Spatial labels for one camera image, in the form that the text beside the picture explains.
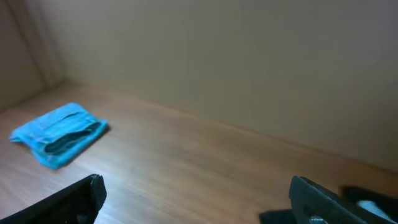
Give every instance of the blue fabric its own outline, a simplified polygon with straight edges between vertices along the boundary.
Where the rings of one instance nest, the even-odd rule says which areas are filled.
[[[69,103],[15,129],[10,141],[23,142],[42,165],[58,169],[79,155],[106,127],[106,120],[94,117],[77,103]]]

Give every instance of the folded blue cloth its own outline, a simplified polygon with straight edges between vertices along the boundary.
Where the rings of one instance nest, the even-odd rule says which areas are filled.
[[[33,156],[51,169],[68,164],[106,129],[107,121],[69,103],[15,129],[12,142],[23,142]]]

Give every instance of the blue cloth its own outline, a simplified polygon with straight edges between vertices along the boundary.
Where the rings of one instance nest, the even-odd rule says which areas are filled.
[[[68,164],[106,129],[98,119],[77,103],[69,103],[15,129],[12,142],[23,142],[33,156],[51,169]]]

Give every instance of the white wall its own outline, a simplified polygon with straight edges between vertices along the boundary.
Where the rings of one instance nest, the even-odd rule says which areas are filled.
[[[398,170],[393,3],[28,1],[74,80]]]

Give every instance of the towel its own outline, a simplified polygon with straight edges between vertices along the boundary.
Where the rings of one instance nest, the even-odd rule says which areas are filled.
[[[15,129],[9,139],[29,146],[42,165],[59,169],[99,138],[106,127],[106,120],[69,103]]]

